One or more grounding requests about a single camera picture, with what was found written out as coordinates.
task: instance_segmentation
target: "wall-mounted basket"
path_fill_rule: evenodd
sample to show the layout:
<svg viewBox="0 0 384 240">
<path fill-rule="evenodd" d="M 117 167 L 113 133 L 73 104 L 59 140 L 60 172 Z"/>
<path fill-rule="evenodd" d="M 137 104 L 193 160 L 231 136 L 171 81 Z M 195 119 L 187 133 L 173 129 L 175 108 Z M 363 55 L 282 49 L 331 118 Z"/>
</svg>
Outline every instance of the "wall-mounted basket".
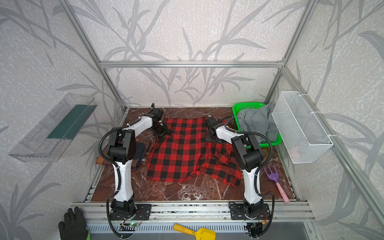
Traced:
<svg viewBox="0 0 384 240">
<path fill-rule="evenodd" d="M 96 108 L 93 99 L 68 93 L 9 155 L 23 162 L 57 162 Z"/>
<path fill-rule="evenodd" d="M 293 163 L 314 162 L 333 146 L 315 113 L 297 91 L 281 92 L 272 116 Z"/>
</svg>

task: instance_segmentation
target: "pink handle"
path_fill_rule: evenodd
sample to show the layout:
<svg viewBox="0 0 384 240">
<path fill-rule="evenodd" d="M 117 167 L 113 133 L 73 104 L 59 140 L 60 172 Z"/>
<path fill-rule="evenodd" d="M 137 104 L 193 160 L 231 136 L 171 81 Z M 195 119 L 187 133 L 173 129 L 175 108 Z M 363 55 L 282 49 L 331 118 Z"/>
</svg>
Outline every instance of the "pink handle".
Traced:
<svg viewBox="0 0 384 240">
<path fill-rule="evenodd" d="M 281 196 L 283 197 L 284 202 L 285 203 L 289 203 L 290 201 L 289 201 L 287 195 L 285 194 L 283 188 L 280 186 L 280 183 L 277 182 L 276 186 L 279 189 L 279 192 L 280 192 Z"/>
</svg>

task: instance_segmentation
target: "purple fork head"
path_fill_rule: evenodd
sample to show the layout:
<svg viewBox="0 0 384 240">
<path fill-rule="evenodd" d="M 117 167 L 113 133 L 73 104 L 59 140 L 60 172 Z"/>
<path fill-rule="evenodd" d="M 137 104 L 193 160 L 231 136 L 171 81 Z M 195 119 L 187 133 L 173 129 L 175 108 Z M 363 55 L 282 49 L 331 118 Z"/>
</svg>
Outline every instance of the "purple fork head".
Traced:
<svg viewBox="0 0 384 240">
<path fill-rule="evenodd" d="M 279 181 L 279 173 L 278 171 L 276 170 L 276 167 L 273 166 L 273 168 L 275 169 L 275 172 L 272 171 L 271 167 L 268 167 L 269 168 L 269 171 L 271 172 L 270 174 L 266 171 L 266 169 L 264 168 L 264 171 L 266 173 L 266 175 L 268 176 L 269 179 L 275 181 L 275 183 L 278 183 Z"/>
</svg>

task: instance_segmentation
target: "purple and pink garden fork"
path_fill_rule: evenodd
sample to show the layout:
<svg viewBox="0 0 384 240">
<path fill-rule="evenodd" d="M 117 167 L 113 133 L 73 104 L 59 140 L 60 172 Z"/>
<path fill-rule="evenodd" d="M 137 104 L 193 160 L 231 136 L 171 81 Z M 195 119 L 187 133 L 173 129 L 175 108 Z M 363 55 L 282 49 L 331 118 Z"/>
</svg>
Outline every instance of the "purple and pink garden fork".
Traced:
<svg viewBox="0 0 384 240">
<path fill-rule="evenodd" d="M 269 171 L 271 171 L 271 173 L 268 174 L 268 172 L 267 172 L 266 169 L 264 168 L 264 171 L 265 171 L 266 175 L 268 176 L 269 179 L 275 181 L 276 186 L 277 186 L 277 188 L 279 189 L 279 192 L 280 192 L 281 196 L 283 197 L 284 202 L 285 202 L 285 203 L 289 203 L 290 201 L 289 201 L 287 195 L 285 194 L 283 188 L 280 186 L 280 183 L 279 183 L 279 173 L 278 173 L 278 171 L 276 170 L 276 167 L 273 166 L 273 168 L 275 169 L 275 172 L 272 172 L 271 167 L 268 167 L 268 168 L 269 168 Z"/>
</svg>

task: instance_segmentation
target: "green basket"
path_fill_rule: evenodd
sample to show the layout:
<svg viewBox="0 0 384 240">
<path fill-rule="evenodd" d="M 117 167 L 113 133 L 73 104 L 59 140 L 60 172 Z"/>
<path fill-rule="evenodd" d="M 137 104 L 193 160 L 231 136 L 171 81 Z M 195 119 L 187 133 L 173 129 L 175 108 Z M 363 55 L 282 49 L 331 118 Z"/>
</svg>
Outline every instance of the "green basket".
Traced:
<svg viewBox="0 0 384 240">
<path fill-rule="evenodd" d="M 236 103 L 232 107 L 232 111 L 233 111 L 233 114 L 235 116 L 237 129 L 241 131 L 239 121 L 237 120 L 237 114 L 240 112 L 240 110 L 243 110 L 245 108 L 259 108 L 259 107 L 262 107 L 264 105 L 265 105 L 264 103 Z M 282 141 L 283 141 L 283 139 L 281 138 L 281 135 L 279 133 L 277 135 L 276 142 L 271 141 L 271 143 L 273 146 L 276 146 L 276 145 L 279 145 Z M 260 147 L 269 147 L 268 143 L 260 143 L 259 145 L 260 145 Z"/>
</svg>

